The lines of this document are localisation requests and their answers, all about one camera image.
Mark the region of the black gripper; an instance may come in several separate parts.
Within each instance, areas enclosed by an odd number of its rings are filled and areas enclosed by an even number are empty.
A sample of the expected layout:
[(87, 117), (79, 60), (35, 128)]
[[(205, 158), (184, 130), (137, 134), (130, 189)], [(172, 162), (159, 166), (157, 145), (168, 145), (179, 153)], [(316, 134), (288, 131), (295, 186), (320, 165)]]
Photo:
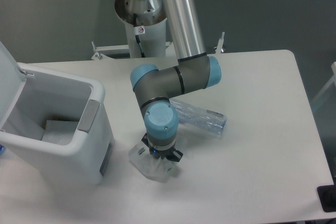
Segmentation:
[(166, 158), (168, 161), (172, 161), (172, 162), (179, 162), (182, 157), (183, 157), (183, 153), (180, 152), (179, 150), (175, 149), (175, 144), (171, 144), (169, 145), (169, 148), (166, 150), (159, 150), (157, 148), (154, 148), (153, 146), (151, 146), (149, 144), (148, 141), (148, 135), (145, 133), (144, 136), (142, 137), (141, 140), (144, 145), (146, 145), (149, 148), (149, 152), (151, 155), (154, 156), (154, 158), (158, 159), (158, 158)]

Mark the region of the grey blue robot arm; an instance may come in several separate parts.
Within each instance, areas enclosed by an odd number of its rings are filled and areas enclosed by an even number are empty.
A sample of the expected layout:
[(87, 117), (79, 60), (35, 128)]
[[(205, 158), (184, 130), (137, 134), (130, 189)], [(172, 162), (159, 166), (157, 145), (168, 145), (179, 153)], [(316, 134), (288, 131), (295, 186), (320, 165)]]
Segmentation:
[(183, 156), (175, 147), (179, 121), (170, 99), (214, 86), (222, 77), (217, 59), (206, 52), (194, 0), (115, 0), (114, 7), (130, 32), (133, 57), (164, 52), (165, 32), (149, 37), (149, 28), (164, 24), (170, 29), (178, 64), (163, 70), (141, 65), (130, 80), (146, 128), (143, 143), (156, 159), (179, 162)]

